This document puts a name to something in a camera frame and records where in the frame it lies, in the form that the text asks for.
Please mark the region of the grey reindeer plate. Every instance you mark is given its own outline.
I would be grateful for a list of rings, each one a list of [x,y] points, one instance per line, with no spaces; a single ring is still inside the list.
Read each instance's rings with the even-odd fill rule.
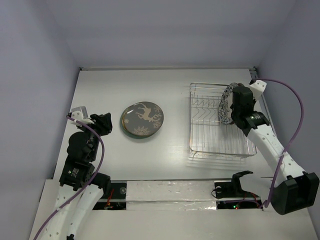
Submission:
[[[164,122],[164,113],[163,110],[155,103],[149,101],[137,102],[133,105],[127,107],[123,112],[126,112],[127,115],[133,116],[134,119],[143,119],[149,123],[156,124]]]

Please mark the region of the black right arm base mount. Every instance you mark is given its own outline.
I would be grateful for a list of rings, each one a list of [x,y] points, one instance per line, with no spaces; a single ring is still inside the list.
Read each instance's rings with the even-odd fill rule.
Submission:
[[[223,198],[245,199],[246,197],[255,198],[256,195],[254,193],[243,190],[241,186],[240,178],[249,174],[253,174],[253,172],[249,170],[245,170],[245,171],[241,171],[233,174],[231,180],[215,181],[214,188],[211,191],[211,195],[216,199],[223,199]]]

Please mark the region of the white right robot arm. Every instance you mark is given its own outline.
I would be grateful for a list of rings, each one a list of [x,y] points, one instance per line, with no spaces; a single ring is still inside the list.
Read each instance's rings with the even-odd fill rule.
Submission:
[[[231,118],[244,135],[258,148],[274,176],[265,202],[280,215],[314,205],[319,177],[299,166],[275,136],[269,120],[254,110],[255,99],[249,87],[239,85],[232,90]]]

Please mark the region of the teal green plate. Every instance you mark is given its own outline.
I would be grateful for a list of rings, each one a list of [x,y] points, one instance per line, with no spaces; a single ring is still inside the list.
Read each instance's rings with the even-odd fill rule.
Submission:
[[[160,121],[154,127],[154,122],[133,117],[133,115],[127,115],[126,112],[123,112],[119,121],[122,132],[132,139],[142,140],[150,138],[159,131],[163,123]]]

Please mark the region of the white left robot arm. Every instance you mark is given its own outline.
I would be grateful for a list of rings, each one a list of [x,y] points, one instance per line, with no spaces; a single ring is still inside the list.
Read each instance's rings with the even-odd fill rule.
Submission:
[[[78,239],[98,200],[111,191],[110,176],[99,172],[103,162],[92,164],[99,148],[105,153],[102,137],[112,132],[111,114],[88,115],[81,106],[73,108],[66,117],[79,131],[68,140],[54,211],[36,232],[35,240]]]

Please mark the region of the blue floral plate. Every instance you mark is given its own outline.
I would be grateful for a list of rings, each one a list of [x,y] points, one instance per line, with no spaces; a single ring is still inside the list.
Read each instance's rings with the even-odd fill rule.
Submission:
[[[224,125],[233,125],[235,123],[231,117],[231,105],[233,104],[233,89],[239,86],[241,86],[240,83],[233,82],[222,93],[218,106],[218,118]]]

